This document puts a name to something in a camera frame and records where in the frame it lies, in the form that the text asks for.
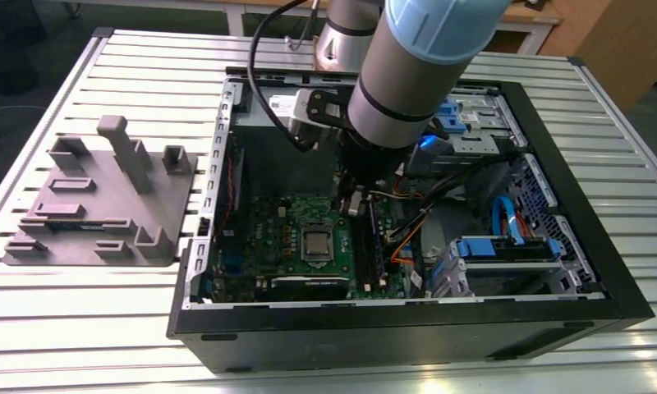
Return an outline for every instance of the black cable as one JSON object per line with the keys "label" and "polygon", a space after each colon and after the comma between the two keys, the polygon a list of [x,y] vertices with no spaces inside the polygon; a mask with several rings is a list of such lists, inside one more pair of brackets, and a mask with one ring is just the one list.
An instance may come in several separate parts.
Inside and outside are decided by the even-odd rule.
{"label": "black cable", "polygon": [[251,40],[248,74],[249,74],[251,90],[253,90],[255,98],[259,100],[259,104],[263,107],[263,111],[265,112],[267,116],[271,118],[271,121],[273,122],[275,126],[280,129],[283,134],[285,134],[285,137],[289,140],[289,142],[292,142],[292,145],[295,145],[295,148],[297,148],[301,152],[308,152],[315,145],[315,141],[311,141],[309,143],[303,143],[297,139],[297,137],[292,134],[292,132],[289,131],[287,126],[283,124],[283,122],[277,118],[277,115],[275,114],[273,109],[271,108],[269,104],[267,103],[265,97],[263,96],[263,93],[261,93],[261,89],[259,88],[259,85],[257,85],[257,80],[255,78],[255,53],[257,52],[257,49],[259,49],[259,43],[261,41],[263,30],[265,29],[268,23],[277,16],[283,15],[287,11],[293,9],[296,6],[299,6],[304,2],[307,2],[307,0],[295,0],[289,3],[287,3],[277,10],[271,12],[271,14],[265,17],[261,24],[259,25],[257,29],[255,30],[253,39]]}
{"label": "black cable", "polygon": [[307,21],[307,25],[304,25],[303,34],[299,36],[297,46],[295,46],[292,44],[292,41],[289,42],[289,49],[293,52],[296,52],[300,49],[300,47],[303,46],[303,43],[307,40],[307,33],[309,31],[313,33],[317,17],[319,17],[319,7],[312,8],[312,10],[311,10],[309,20]]}
{"label": "black cable", "polygon": [[433,185],[433,188],[427,192],[421,199],[421,207],[429,205],[441,195],[460,186],[463,184],[460,178],[463,178],[464,176],[475,175],[479,170],[491,166],[492,164],[508,162],[509,160],[519,157],[519,155],[520,152],[509,152],[499,154],[496,156],[480,158],[480,160],[472,163],[468,167],[447,176],[436,183],[436,185]]}
{"label": "black cable", "polygon": [[480,171],[487,166],[491,166],[496,163],[508,162],[521,155],[520,152],[509,152],[504,154],[499,154],[496,156],[489,156],[485,158],[480,158],[479,161],[472,163],[468,167],[465,167],[459,172],[452,173],[444,179],[441,179],[436,185],[433,185],[432,189],[427,192],[420,201],[421,210],[420,212],[408,220],[408,222],[397,227],[391,236],[397,236],[404,232],[408,228],[411,228],[423,218],[427,216],[428,211],[433,208],[435,200],[445,195],[451,190],[463,185],[465,176],[473,176],[477,171]]}

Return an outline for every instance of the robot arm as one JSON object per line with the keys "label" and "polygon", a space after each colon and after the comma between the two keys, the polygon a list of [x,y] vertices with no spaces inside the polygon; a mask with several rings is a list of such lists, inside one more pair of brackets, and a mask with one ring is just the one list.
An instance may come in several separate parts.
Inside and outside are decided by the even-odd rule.
{"label": "robot arm", "polygon": [[[376,3],[333,0],[327,29],[351,25],[368,32]],[[469,61],[492,39],[509,4],[511,0],[387,1],[347,105],[351,127],[343,127],[340,138],[341,161],[357,184],[369,185],[396,170]],[[360,51],[353,54],[361,61]],[[319,51],[319,64],[323,55]]]}

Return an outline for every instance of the blue plastic clip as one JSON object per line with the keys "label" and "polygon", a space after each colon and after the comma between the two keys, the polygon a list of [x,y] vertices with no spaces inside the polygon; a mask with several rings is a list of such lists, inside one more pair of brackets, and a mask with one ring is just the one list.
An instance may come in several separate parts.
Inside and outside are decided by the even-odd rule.
{"label": "blue plastic clip", "polygon": [[492,207],[492,232],[495,233],[496,236],[501,235],[501,229],[500,229],[501,206],[504,206],[504,210],[507,211],[507,228],[508,228],[507,234],[511,232],[513,243],[516,245],[523,245],[525,241],[519,231],[519,222],[516,220],[516,210],[513,209],[513,202],[512,199],[509,199],[505,195],[500,195],[495,199],[495,206]]}
{"label": "blue plastic clip", "polygon": [[552,238],[548,239],[548,246],[549,246],[549,251],[552,252],[552,257],[556,259],[563,256],[563,248],[560,247],[560,242],[557,240],[553,240]]}

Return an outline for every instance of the metal chassis frame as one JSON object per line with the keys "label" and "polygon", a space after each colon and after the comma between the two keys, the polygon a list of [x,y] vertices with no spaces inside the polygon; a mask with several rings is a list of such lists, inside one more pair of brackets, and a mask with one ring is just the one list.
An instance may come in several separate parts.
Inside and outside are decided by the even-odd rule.
{"label": "metal chassis frame", "polygon": [[[336,74],[315,71],[268,72],[281,72],[292,76],[336,76]],[[359,308],[257,309],[236,307],[235,309],[189,310],[189,306],[183,305],[188,276],[187,261],[191,263],[205,261],[200,260],[199,254],[195,258],[189,256],[191,253],[199,253],[200,249],[204,249],[200,248],[204,242],[192,240],[191,247],[183,256],[181,271],[175,287],[168,335],[171,338],[183,339],[203,362],[208,360],[204,357],[204,351],[197,348],[203,335],[231,335],[236,339],[237,333],[241,332],[269,334],[271,332],[336,331],[355,328],[360,328],[361,332],[379,328],[400,328],[408,331],[413,326],[452,328],[453,325],[461,325],[465,328],[499,323],[533,324],[539,322],[555,322],[561,327],[583,327],[575,335],[557,338],[552,343],[544,344],[520,357],[531,358],[592,332],[616,331],[655,316],[521,85],[499,81],[464,80],[463,82],[467,85],[500,86],[513,115],[525,131],[525,137],[535,150],[543,171],[548,172],[551,187],[561,203],[569,225],[579,237],[577,241],[581,243],[604,283],[607,299],[579,300],[575,303],[559,302],[555,308],[549,307],[548,302],[532,301],[524,304],[519,302],[436,305],[415,303],[415,305]],[[223,93],[217,133],[228,132],[232,106],[225,103],[227,100],[231,100],[231,97]],[[225,139],[219,138],[221,136],[223,134],[215,135],[212,146],[212,157],[219,158],[219,162],[212,166],[216,165],[219,170],[224,164]]]}

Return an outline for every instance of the wooden desk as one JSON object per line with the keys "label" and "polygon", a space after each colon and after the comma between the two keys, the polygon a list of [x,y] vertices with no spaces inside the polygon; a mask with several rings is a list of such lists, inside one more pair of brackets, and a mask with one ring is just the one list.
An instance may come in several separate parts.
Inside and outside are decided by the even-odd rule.
{"label": "wooden desk", "polygon": [[[201,11],[221,11],[227,14],[229,22],[229,35],[244,36],[243,14],[269,14],[277,7],[284,6],[288,0],[48,0],[68,4],[68,2],[84,2],[135,7],[177,8]],[[287,15],[308,16],[311,14],[309,0],[301,7],[287,12]],[[321,8],[331,4],[331,0],[321,0]],[[541,11],[535,11],[517,2],[508,8],[497,30],[517,31],[527,34],[519,49],[519,54],[535,55],[541,48],[548,34],[555,25],[563,22],[556,9],[548,5]]]}
{"label": "wooden desk", "polygon": [[[259,13],[268,14],[277,7],[287,4],[287,0],[201,0],[208,3],[223,3],[224,12],[229,18],[229,34],[245,35],[243,31],[243,14]],[[308,16],[311,13],[312,1],[308,1],[299,8],[291,10],[288,15]],[[321,8],[331,4],[329,0],[321,1]],[[541,48],[552,28],[563,22],[563,17],[557,10],[547,5],[541,11],[532,10],[523,2],[512,4],[508,8],[497,30],[517,31],[527,34],[524,42],[519,48],[519,54],[535,55]]]}

